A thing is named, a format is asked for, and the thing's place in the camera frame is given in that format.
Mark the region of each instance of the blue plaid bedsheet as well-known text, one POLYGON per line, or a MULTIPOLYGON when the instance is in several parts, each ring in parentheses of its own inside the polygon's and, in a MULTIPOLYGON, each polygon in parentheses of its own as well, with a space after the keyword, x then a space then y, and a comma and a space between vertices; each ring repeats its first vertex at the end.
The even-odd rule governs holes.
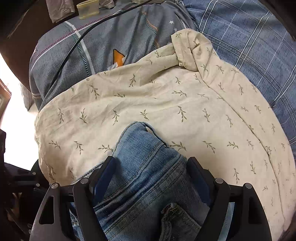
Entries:
POLYGON ((296 157, 296 42, 258 1, 184 0, 196 27, 224 61, 263 94, 296 157))

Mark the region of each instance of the blue denim jeans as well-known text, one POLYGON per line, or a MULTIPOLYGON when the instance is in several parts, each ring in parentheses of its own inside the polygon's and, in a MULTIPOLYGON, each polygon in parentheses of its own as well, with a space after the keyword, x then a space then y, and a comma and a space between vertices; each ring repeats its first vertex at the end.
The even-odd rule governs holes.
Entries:
MULTIPOLYGON (((187 159, 144 122, 124 130, 113 157, 118 160, 115 174, 103 201, 94 207, 108 240, 194 240, 209 207, 186 172, 187 159)), ((76 217, 72 222, 83 240, 76 217)), ((224 224, 228 233, 229 220, 224 224)))

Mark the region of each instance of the leaf pattern fabric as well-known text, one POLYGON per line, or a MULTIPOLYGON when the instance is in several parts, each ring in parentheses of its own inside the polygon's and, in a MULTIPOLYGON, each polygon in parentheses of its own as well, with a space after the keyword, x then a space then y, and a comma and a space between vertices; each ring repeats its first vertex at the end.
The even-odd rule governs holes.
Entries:
POLYGON ((280 123, 261 93, 221 61, 201 33, 183 29, 171 38, 134 64, 80 81, 40 111, 41 170, 50 182, 54 177, 68 185, 72 173, 78 178, 112 154, 126 126, 146 121, 214 177, 251 183, 277 240, 296 204, 295 163, 280 123))

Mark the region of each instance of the screw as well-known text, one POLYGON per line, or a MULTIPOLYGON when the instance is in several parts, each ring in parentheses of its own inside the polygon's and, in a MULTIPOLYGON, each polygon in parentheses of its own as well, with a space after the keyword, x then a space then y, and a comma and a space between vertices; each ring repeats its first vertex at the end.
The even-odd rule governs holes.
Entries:
POLYGON ((222 178, 216 178, 215 181, 219 184, 222 184, 224 182, 222 178))
POLYGON ((51 187, 52 187, 52 189, 56 189, 58 186, 59 186, 59 184, 53 183, 51 187))
POLYGON ((82 183, 82 184, 87 184, 88 183, 88 178, 82 178, 81 180, 80 180, 80 182, 82 183))
POLYGON ((250 184, 250 183, 246 183, 245 186, 246 186, 246 188, 248 188, 248 189, 251 189, 251 188, 253 187, 252 184, 250 184))

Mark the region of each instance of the yellow container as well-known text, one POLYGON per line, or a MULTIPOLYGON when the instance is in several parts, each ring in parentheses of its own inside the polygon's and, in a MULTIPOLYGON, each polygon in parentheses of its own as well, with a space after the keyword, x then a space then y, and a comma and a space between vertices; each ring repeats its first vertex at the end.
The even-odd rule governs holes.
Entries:
POLYGON ((85 19, 100 13, 99 0, 88 0, 77 4, 80 19, 85 19))

